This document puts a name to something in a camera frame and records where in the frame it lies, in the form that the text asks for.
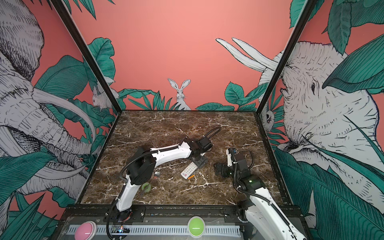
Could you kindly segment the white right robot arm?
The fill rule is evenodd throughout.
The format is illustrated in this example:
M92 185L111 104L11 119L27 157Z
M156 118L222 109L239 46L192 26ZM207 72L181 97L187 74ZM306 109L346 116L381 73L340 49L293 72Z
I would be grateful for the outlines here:
M306 240L276 204L260 177L252 174L244 154L228 148L226 155L227 165L221 175L231 178L234 189L247 197L238 204L238 219L251 223L265 240Z

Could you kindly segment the white remote control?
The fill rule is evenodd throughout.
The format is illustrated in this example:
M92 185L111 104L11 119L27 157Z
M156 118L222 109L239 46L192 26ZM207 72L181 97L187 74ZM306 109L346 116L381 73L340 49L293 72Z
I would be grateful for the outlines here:
M191 162L182 172L181 172L181 176L184 178L184 179L188 179L196 170L198 169L198 166Z

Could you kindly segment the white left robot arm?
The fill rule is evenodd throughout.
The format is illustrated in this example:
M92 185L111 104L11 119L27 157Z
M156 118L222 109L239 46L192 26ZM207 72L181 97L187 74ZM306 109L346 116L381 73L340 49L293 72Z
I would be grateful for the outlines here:
M204 154L213 147L209 137L199 140L184 138L181 143L162 148L140 147L120 171L123 187L119 195L112 201L111 208L105 216L106 233L111 240L122 240L122 235L112 235L110 223L122 223L132 215L133 199L139 188L152 177L154 169L159 165L178 160L191 159L204 161Z

